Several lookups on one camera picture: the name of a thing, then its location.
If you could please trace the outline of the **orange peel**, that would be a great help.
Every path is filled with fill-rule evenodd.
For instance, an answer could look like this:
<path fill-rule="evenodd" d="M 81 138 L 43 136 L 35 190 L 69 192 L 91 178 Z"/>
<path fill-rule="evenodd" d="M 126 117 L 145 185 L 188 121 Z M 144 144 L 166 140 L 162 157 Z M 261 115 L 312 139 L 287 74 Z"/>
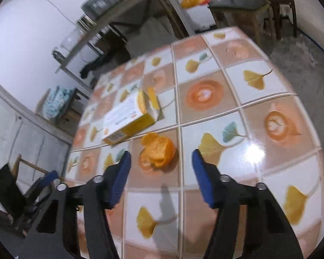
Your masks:
<path fill-rule="evenodd" d="M 139 155 L 139 166 L 143 170 L 156 168 L 166 169 L 174 159 L 176 148 L 173 141 L 152 132 L 144 135 L 141 139 L 143 150 Z"/>

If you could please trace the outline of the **yellow white cardboard box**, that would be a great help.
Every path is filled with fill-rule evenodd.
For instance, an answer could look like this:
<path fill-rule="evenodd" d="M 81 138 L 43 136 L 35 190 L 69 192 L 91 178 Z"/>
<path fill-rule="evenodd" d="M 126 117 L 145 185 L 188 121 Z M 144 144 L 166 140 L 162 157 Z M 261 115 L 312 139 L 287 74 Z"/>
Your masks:
<path fill-rule="evenodd" d="M 133 91 L 103 118 L 102 140 L 115 145 L 155 124 L 160 115 L 160 104 L 152 87 L 147 92 Z"/>

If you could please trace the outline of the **patterned tablecloth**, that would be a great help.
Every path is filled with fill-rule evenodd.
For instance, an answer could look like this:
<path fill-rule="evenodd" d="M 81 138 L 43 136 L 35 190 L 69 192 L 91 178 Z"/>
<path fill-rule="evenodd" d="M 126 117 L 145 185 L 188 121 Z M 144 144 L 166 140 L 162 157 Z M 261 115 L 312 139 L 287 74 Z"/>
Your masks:
<path fill-rule="evenodd" d="M 142 133 L 116 146 L 102 140 L 103 117 L 136 89 L 161 106 L 147 131 L 173 141 L 166 171 L 141 156 Z M 235 27 L 162 47 L 106 73 L 82 115 L 67 162 L 80 185 L 132 155 L 120 203 L 107 211 L 121 258 L 202 258 L 216 212 L 203 201 L 192 152 L 237 182 L 264 182 L 309 256 L 324 236 L 324 158 L 314 126 L 290 84 Z"/>

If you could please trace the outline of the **grey metal shelf table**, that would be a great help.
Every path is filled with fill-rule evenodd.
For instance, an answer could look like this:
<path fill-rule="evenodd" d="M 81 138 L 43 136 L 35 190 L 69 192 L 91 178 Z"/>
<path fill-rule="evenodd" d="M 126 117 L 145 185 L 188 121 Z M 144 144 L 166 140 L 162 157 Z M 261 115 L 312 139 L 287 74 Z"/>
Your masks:
<path fill-rule="evenodd" d="M 106 26 L 114 24 L 114 20 L 122 16 L 131 10 L 138 3 L 143 2 L 144 0 L 122 0 L 119 1 L 116 5 L 111 7 L 108 11 L 106 11 L 99 19 L 95 22 L 95 25 L 87 31 L 83 37 L 74 45 L 70 53 L 65 56 L 56 57 L 55 59 L 59 62 L 59 69 L 68 74 L 69 76 L 74 77 L 74 74 L 67 69 L 67 65 L 73 59 L 75 55 L 77 55 L 81 49 L 89 44 L 89 41 L 93 39 L 93 37 L 101 31 Z M 160 2 L 161 6 L 166 11 L 171 11 L 172 13 L 176 13 L 177 17 L 181 22 L 181 34 L 183 36 L 192 36 L 195 34 L 195 31 L 189 24 L 187 17 L 184 15 L 184 11 L 181 8 L 181 5 L 178 0 L 162 0 Z"/>

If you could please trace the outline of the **wooden chair black seat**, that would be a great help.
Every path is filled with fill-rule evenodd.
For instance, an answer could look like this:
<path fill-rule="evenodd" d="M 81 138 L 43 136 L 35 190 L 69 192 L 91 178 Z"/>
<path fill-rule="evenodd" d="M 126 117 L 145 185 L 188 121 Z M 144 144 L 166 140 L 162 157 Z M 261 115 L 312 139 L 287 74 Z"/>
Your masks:
<path fill-rule="evenodd" d="M 259 47 L 262 46 L 262 41 L 257 17 L 260 13 L 267 11 L 272 43 L 275 41 L 273 36 L 273 12 L 269 0 L 211 0 L 208 4 L 208 9 L 214 18 L 217 28 L 219 28 L 219 13 L 247 15 L 253 24 L 256 44 Z"/>

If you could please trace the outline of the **dark wooden stool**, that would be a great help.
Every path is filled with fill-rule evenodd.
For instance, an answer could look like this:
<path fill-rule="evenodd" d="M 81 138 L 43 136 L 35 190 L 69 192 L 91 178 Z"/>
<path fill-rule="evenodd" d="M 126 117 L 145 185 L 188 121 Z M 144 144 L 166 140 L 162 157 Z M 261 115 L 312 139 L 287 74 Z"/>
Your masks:
<path fill-rule="evenodd" d="M 291 10 L 292 14 L 292 25 L 293 25 L 293 36 L 297 37 L 297 15 L 296 15 L 296 8 L 295 8 L 295 1 L 294 0 L 269 0 L 270 5 L 273 11 L 273 19 L 275 22 L 275 32 L 277 40 L 281 39 L 281 28 L 282 28 L 282 20 L 289 19 L 289 14 L 287 13 L 286 16 L 282 15 L 282 6 L 288 6 Z"/>

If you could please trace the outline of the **grey box appliance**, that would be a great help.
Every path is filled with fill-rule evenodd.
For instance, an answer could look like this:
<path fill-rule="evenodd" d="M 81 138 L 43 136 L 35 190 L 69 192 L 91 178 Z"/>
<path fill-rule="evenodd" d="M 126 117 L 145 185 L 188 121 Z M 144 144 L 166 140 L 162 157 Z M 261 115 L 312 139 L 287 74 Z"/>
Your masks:
<path fill-rule="evenodd" d="M 98 20 L 108 10 L 123 0 L 87 0 L 81 5 L 81 10 L 92 21 Z"/>

